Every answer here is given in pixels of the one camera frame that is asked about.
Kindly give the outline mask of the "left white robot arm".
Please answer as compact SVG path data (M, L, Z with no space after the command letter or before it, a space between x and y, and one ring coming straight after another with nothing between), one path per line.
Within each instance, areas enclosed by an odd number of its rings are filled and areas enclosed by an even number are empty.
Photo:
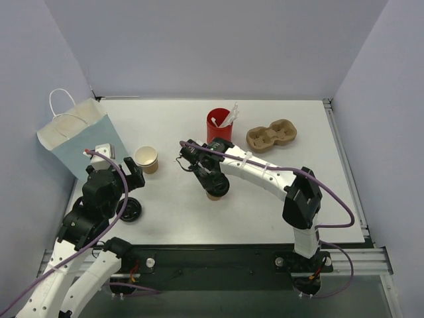
M95 262L76 276L98 241L123 216L129 193L145 185L142 169L131 157L123 160L130 172L126 174L98 150L85 154L91 164L82 195L62 221L43 274L25 290L31 295L18 317L77 317L115 272L128 272L134 266L132 244L113 237L101 247Z

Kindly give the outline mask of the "light blue paper bag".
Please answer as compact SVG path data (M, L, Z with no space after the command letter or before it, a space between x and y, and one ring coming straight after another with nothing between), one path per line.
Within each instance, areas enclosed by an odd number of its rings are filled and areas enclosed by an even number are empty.
M84 150L109 143L119 164L129 155L107 111L92 98L75 104L65 113L54 113L51 122L36 135L41 145L79 180L87 179L85 169L90 165L89 157L83 155Z

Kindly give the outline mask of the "brown paper coffee cup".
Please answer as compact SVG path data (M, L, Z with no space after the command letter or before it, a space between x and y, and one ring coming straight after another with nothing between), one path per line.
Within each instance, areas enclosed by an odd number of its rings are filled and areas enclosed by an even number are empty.
M218 200L221 199L220 195L216 195L215 193L212 193L210 191L207 191L206 195L207 195L208 199L210 199L211 201L218 201Z

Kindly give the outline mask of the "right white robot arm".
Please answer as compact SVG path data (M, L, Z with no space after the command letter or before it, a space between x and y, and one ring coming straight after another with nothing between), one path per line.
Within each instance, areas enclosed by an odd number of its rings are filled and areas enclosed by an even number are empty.
M218 200L228 193L227 176L230 175L261 187L281 200L284 203L282 217L293 228L294 264L301 270L316 265L319 233L315 226L322 193L310 180L314 176L311 170L302 168L292 174L278 170L277 166L222 138L202 145L189 139L180 145L180 156L189 162L186 171L194 173L210 199Z

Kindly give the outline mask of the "black plastic cup lid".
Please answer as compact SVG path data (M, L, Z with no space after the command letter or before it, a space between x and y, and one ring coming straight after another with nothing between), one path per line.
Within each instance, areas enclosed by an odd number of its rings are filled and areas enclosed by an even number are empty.
M230 184L228 180L221 180L213 185L213 189L210 191L210 194L213 197L223 197L229 191Z

